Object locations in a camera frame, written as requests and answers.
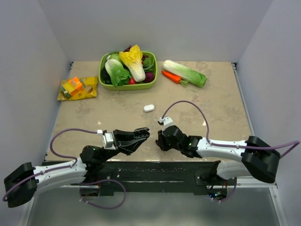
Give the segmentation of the black earbud charging case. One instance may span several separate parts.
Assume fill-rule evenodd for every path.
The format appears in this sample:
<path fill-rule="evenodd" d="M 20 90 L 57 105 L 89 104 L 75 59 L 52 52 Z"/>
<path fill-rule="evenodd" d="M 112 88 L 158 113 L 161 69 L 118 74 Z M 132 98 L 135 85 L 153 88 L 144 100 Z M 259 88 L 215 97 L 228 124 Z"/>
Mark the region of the black earbud charging case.
<path fill-rule="evenodd" d="M 134 130 L 135 139 L 142 139 L 142 138 L 148 139 L 149 136 L 150 136 L 149 128 L 147 127 L 138 128 Z"/>

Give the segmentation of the white earbud charging case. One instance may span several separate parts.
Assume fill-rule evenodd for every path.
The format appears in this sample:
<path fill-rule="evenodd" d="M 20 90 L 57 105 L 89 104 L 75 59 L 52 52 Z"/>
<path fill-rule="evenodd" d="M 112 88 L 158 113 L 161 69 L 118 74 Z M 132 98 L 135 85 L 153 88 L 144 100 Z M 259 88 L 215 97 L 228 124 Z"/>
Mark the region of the white earbud charging case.
<path fill-rule="evenodd" d="M 143 111 L 148 113 L 148 112 L 152 112 L 155 110 L 155 105 L 145 105 L 143 107 Z"/>

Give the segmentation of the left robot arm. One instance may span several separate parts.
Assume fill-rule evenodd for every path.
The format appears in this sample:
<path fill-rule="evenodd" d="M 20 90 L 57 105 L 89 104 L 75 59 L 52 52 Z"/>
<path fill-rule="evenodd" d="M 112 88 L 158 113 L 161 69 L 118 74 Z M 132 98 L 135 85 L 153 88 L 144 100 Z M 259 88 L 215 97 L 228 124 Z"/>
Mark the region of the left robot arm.
<path fill-rule="evenodd" d="M 65 156 L 50 151 L 67 161 L 50 166 L 33 166 L 31 162 L 20 165 L 4 179 L 5 194 L 2 198 L 8 207 L 15 208 L 29 202 L 36 194 L 72 184 L 92 185 L 97 181 L 97 174 L 112 157 L 123 153 L 131 155 L 149 136 L 149 129 L 138 128 L 132 132 L 114 130 L 92 131 L 101 136 L 103 146 L 87 145 L 79 158 Z"/>

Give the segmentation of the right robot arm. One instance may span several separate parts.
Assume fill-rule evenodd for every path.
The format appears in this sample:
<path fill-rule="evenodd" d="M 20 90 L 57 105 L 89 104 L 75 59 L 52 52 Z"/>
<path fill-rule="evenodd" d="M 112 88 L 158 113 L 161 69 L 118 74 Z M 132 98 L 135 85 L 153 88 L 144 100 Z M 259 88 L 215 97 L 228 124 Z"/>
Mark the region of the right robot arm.
<path fill-rule="evenodd" d="M 215 185 L 247 176 L 272 184 L 280 161 L 280 153 L 256 136 L 246 141 L 207 140 L 201 136 L 187 136 L 173 125 L 158 131 L 156 144 L 162 151 L 175 149 L 189 158 L 218 158 L 208 174 Z"/>

